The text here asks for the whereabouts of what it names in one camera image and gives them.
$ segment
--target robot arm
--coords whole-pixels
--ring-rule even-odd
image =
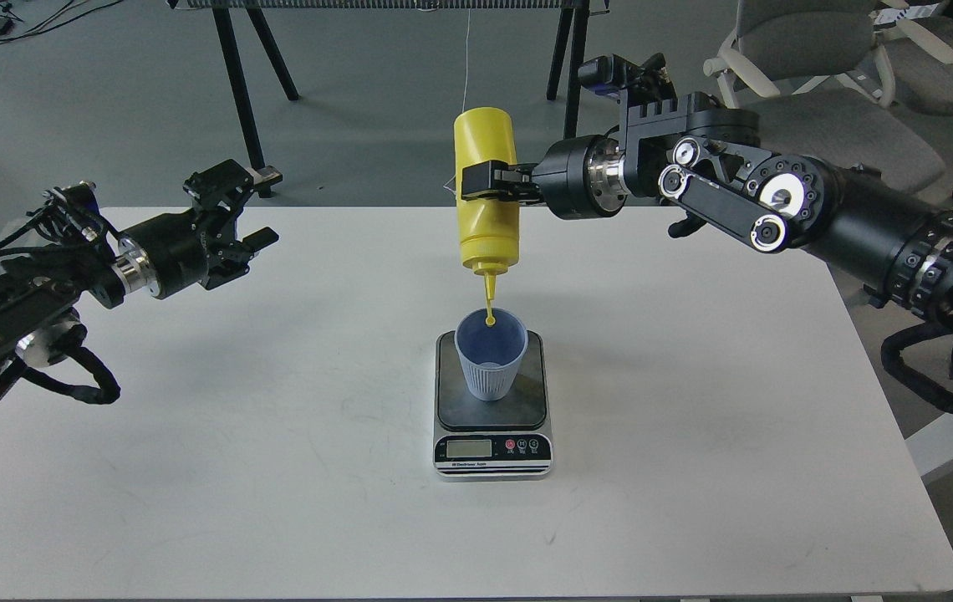
[[[0,242],[0,399],[19,378],[90,404],[109,404],[120,389],[112,374],[83,347],[86,328],[73,305],[84,291],[107,309],[128,293],[147,288],[166,298],[194,282],[212,289],[250,271],[252,257],[278,240],[270,228],[239,240],[236,221],[251,195],[282,179],[273,168],[247,171],[224,161],[186,180],[192,207],[118,232],[98,213],[94,186],[79,183],[46,191],[44,206]],[[30,230],[45,247],[6,248]],[[118,243],[114,252],[106,241]],[[72,358],[94,386],[65,385],[37,369]]]
[[[612,217],[628,195],[653,197],[686,210],[672,237],[711,224],[761,253],[801,248],[861,279],[873,305],[894,301],[925,321],[886,340],[883,365],[953,412],[953,393],[900,358],[905,347],[953,334],[953,211],[892,190],[862,165],[760,148],[755,114],[699,92],[676,98],[658,54],[641,66],[600,57],[579,75],[584,87],[618,100],[620,140],[609,132],[571,138],[538,164],[467,167],[462,199],[545,203],[569,219]]]

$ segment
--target black stand leg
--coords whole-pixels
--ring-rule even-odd
[[[242,139],[247,142],[250,167],[260,169],[265,167],[265,156],[262,153],[262,141],[257,137],[257,122],[254,121],[254,110],[250,105],[247,76],[242,72],[242,61],[239,59],[239,45],[235,42],[232,16],[228,14],[227,8],[213,8],[212,16],[217,22],[217,37],[220,37],[220,49],[224,51],[227,78],[232,81],[232,96],[235,98],[235,110],[239,113]],[[265,191],[262,198],[270,195],[269,191]]]
[[[573,10],[573,46],[569,51],[569,86],[565,92],[565,127],[562,138],[577,136],[577,115],[580,113],[580,80],[577,69],[584,63],[584,45],[588,42],[588,15],[591,0],[584,0]]]
[[[562,78],[562,60],[565,59],[565,43],[569,40],[569,23],[573,20],[573,9],[562,8],[558,17],[558,35],[554,38],[554,54],[550,58],[550,77],[547,79],[547,99],[558,97],[558,83]]]
[[[283,86],[283,92],[288,100],[301,99],[298,89],[294,88],[294,81],[290,79],[290,72],[287,71],[287,64],[283,62],[283,56],[279,54],[279,47],[275,43],[273,31],[269,29],[269,23],[265,20],[265,13],[260,8],[247,8],[247,14],[254,23],[254,30],[257,36],[262,39],[262,46],[265,47],[265,54],[269,56],[269,62],[273,64],[273,69],[277,72],[279,84]]]

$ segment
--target ribbed cup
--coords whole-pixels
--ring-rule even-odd
[[[500,400],[510,392],[522,357],[529,348],[529,331],[516,316],[492,309],[495,325],[484,324],[485,309],[478,309],[458,324],[454,348],[469,392],[478,400]]]

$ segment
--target white table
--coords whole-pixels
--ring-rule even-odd
[[[117,226],[155,214],[109,210]],[[522,211],[556,467],[431,468],[434,343],[479,308],[453,209],[251,209],[246,278],[80,305],[124,396],[0,406],[0,598],[701,598],[953,588],[823,264],[680,211]],[[57,366],[72,377],[71,366]]]

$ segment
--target digital scale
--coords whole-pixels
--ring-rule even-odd
[[[478,400],[466,388],[454,331],[436,344],[436,425],[433,462],[454,479],[534,479],[552,466],[543,340],[529,331],[529,347],[510,392]]]

